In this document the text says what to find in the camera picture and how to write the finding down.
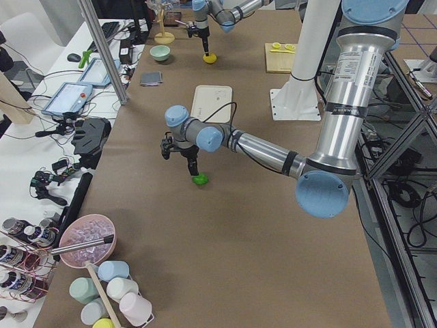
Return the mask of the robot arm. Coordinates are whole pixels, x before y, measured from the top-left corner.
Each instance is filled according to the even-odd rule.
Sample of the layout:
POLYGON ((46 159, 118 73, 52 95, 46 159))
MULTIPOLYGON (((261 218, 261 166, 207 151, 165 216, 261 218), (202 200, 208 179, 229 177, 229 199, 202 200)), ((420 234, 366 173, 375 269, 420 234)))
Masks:
POLYGON ((198 177, 197 154, 224 146, 247 155, 262 167, 297 181, 299 206, 314 217, 331 218, 348 204, 356 177, 354 149, 368 113, 369 99, 383 55, 399 42, 406 1, 309 1, 289 80, 270 92, 275 120, 319 120, 315 151, 309 156, 260 139, 231 122, 192 117, 182 105, 165 112, 168 133, 161 154, 180 153, 192 177, 198 177), (339 58, 318 108, 317 75, 337 13, 339 58))
POLYGON ((194 23, 189 25, 187 33, 189 38, 197 36, 202 41, 204 55, 209 56, 208 37, 210 36, 208 18, 211 17, 225 32, 230 32, 234 26, 249 17, 256 10, 271 3, 269 0, 248 0, 243 1, 231 9, 223 7, 223 1, 192 1, 194 23))

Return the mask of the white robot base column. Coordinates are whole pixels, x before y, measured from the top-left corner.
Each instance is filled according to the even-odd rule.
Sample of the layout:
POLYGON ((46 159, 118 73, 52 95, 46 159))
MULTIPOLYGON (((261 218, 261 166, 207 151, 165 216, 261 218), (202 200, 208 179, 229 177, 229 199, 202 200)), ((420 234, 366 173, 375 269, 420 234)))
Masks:
POLYGON ((340 0, 307 2, 290 78, 282 88, 271 89, 274 120, 321 119, 315 77, 340 3, 340 0))

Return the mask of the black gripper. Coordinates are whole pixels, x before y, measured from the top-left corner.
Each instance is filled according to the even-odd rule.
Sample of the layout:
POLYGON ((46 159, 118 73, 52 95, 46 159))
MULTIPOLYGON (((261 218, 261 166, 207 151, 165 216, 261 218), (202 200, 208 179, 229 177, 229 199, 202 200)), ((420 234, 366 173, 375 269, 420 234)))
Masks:
POLYGON ((199 29, 198 36, 202 39, 203 50, 204 50, 205 56, 209 56, 210 55, 209 44, 208 44, 208 37, 210 36, 209 28, 206 27, 206 28, 199 29))
POLYGON ((199 175, 199 171, 197 168, 198 152, 199 148, 196 145, 180 150, 180 154, 187 160, 187 167, 191 176, 199 175))

